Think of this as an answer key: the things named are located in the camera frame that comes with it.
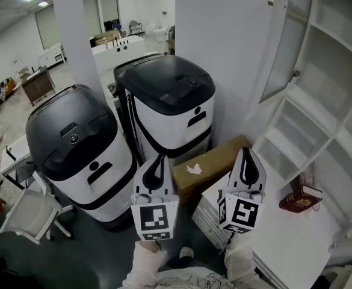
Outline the white table with black frame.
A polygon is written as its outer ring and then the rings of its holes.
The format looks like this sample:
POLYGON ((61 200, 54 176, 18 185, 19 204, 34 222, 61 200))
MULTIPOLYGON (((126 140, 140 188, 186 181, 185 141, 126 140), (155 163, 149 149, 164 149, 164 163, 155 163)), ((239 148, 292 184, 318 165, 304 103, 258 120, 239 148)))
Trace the white table with black frame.
POLYGON ((23 190, 35 169, 26 135, 7 145, 1 154, 0 174, 23 190))

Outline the person's printed white shirt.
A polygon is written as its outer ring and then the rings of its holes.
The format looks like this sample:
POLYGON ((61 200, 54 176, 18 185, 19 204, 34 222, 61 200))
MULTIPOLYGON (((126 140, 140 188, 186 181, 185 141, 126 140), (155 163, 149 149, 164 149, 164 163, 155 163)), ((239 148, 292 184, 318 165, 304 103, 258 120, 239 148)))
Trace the person's printed white shirt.
POLYGON ((155 289, 237 289, 224 276, 206 267, 171 269, 158 273, 155 289))

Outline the white office chair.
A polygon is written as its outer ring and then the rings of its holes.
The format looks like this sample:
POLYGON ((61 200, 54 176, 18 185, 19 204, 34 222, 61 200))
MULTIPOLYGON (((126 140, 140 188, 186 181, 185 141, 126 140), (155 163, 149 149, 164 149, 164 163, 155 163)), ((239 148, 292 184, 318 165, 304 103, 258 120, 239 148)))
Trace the white office chair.
POLYGON ((34 172, 32 177, 39 190, 26 188, 22 191, 7 213, 0 233, 14 232, 34 244, 40 244, 43 237, 47 240, 52 239, 51 227, 54 225, 67 238, 72 239, 73 234, 59 222, 58 217, 64 213, 73 212, 74 207, 72 205, 62 207, 37 172, 34 172))

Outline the grey folding chair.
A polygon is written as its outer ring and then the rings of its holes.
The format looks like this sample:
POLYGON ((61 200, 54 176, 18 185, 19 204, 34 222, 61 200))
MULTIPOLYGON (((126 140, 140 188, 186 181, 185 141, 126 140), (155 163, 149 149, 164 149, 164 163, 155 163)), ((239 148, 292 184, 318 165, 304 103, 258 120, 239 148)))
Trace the grey folding chair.
POLYGON ((129 23, 129 35, 130 36, 143 36, 144 31, 142 28, 142 24, 140 22, 137 22, 136 20, 132 20, 129 23))

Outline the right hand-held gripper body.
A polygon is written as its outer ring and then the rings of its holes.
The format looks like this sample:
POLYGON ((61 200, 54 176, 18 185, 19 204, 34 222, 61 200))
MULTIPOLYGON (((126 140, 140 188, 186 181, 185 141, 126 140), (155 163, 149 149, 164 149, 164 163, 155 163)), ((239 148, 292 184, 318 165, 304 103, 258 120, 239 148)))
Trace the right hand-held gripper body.
POLYGON ((265 193, 260 190, 235 190, 225 187, 218 191, 218 227, 235 234, 254 230, 264 210, 265 193))

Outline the white toilet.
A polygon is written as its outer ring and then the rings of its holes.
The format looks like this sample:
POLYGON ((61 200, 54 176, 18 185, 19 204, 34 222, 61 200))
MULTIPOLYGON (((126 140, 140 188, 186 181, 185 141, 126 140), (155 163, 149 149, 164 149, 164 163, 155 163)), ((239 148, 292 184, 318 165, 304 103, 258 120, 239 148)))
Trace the white toilet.
POLYGON ((148 37, 154 37, 159 43, 165 42, 168 39, 168 29, 162 28, 156 22, 151 22, 145 26, 144 33, 148 37))

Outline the brown cardboard box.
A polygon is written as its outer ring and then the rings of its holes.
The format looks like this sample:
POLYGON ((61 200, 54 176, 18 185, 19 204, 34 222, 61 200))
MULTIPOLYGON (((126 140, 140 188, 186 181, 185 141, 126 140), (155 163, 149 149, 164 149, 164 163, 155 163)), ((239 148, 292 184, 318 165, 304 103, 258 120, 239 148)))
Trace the brown cardboard box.
POLYGON ((239 135, 172 168, 171 174, 182 209, 190 215, 193 214, 202 193, 232 170, 238 152, 242 147, 250 148, 252 144, 244 135, 239 135), (200 165, 201 175, 193 175, 187 172, 187 165, 193 167, 195 163, 200 165))

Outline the white tub with black holes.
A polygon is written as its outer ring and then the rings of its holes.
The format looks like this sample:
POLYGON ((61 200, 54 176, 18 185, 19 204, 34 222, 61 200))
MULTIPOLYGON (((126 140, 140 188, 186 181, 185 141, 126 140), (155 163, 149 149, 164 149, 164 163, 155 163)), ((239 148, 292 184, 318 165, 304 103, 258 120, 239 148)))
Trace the white tub with black holes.
POLYGON ((145 41, 139 36, 129 36, 92 49, 97 71, 102 73, 125 62, 146 55, 145 41))

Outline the white black service robot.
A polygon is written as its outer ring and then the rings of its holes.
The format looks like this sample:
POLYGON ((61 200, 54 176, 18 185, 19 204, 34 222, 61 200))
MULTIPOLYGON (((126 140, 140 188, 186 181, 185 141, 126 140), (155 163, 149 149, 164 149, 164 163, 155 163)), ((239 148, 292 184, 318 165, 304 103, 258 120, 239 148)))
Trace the white black service robot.
POLYGON ((35 108, 25 127, 34 164, 62 194, 105 229, 133 222, 138 162, 107 104, 72 85, 35 108))
POLYGON ((150 54, 114 68, 120 123, 139 164, 159 154, 176 166, 208 150, 215 84, 198 65, 150 54))

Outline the dark red book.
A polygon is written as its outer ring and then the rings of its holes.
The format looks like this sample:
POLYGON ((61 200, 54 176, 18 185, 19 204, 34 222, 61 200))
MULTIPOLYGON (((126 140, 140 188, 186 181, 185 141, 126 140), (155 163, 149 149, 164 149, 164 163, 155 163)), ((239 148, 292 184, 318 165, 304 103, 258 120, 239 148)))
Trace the dark red book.
POLYGON ((279 202, 279 208, 292 213, 302 213, 323 199, 323 192, 319 189, 302 185, 279 202))

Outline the white cabinet glass door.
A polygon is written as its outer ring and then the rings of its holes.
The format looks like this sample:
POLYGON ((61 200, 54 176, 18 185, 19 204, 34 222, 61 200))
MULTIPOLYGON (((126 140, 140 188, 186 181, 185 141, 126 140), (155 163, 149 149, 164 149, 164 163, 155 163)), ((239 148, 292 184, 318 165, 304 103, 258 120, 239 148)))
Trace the white cabinet glass door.
POLYGON ((272 17, 250 106, 284 91, 292 80, 309 20, 312 0, 268 0, 272 17))

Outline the white shelf cabinet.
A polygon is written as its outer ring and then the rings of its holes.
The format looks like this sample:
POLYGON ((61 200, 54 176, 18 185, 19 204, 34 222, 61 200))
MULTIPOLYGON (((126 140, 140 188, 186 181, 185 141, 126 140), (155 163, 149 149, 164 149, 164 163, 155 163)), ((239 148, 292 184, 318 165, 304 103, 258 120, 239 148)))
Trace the white shelf cabinet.
POLYGON ((292 80, 253 112, 263 109, 271 114, 254 149, 282 187, 304 175, 317 188, 314 162, 324 151, 343 168, 345 221, 328 265, 352 261, 352 238, 345 238, 352 228, 352 0, 312 0, 292 80))

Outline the white desk with drawers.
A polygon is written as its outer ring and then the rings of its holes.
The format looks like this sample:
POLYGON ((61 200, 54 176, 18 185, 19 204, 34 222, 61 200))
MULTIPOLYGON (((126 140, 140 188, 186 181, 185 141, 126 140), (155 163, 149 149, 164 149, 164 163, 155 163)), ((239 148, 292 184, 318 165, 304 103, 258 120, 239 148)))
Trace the white desk with drawers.
POLYGON ((256 267, 278 289, 310 289, 327 265, 345 221, 339 204, 345 173, 328 151, 322 152, 314 167, 323 200, 318 208, 295 214, 279 208, 290 186, 282 187, 281 176, 260 159, 267 173, 267 193, 251 235, 256 267))

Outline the brown sofa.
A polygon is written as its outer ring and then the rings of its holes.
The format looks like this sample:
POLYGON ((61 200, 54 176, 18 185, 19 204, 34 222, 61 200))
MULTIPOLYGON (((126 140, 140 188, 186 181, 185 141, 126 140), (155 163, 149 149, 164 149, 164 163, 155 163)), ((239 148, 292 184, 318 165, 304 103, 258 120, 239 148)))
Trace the brown sofa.
POLYGON ((13 93, 15 85, 16 83, 11 77, 0 82, 0 105, 13 93))

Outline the person's left forearm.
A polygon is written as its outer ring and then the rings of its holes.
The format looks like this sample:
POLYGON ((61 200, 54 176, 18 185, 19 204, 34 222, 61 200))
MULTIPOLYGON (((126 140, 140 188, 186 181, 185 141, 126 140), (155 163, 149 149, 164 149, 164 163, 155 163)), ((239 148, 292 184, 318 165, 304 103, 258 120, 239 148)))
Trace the person's left forearm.
POLYGON ((155 289, 167 251, 153 241, 136 241, 131 271, 119 289, 155 289))

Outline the white sideboard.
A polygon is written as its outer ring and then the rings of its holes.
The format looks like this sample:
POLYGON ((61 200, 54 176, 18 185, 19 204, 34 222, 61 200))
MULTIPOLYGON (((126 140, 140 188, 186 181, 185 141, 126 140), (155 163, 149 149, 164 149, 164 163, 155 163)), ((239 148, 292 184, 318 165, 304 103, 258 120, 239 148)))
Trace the white sideboard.
POLYGON ((40 67, 50 68, 58 63, 65 63, 65 57, 62 51, 61 43, 56 43, 44 52, 38 58, 40 67))

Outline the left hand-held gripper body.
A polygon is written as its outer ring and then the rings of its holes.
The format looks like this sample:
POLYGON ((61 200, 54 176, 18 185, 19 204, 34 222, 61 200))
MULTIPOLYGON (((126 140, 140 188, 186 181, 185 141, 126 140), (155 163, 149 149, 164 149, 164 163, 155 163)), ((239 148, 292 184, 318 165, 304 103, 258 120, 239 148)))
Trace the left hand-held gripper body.
POLYGON ((131 200, 131 211, 140 240, 160 241, 174 237, 179 208, 177 195, 133 193, 131 200))

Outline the person's right forearm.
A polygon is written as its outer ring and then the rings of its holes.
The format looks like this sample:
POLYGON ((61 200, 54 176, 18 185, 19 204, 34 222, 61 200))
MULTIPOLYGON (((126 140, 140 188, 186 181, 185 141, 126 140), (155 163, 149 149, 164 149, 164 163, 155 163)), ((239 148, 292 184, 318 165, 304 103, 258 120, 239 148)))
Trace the person's right forearm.
POLYGON ((234 234, 225 249, 227 279, 237 289, 273 289, 255 272, 252 232, 234 234))

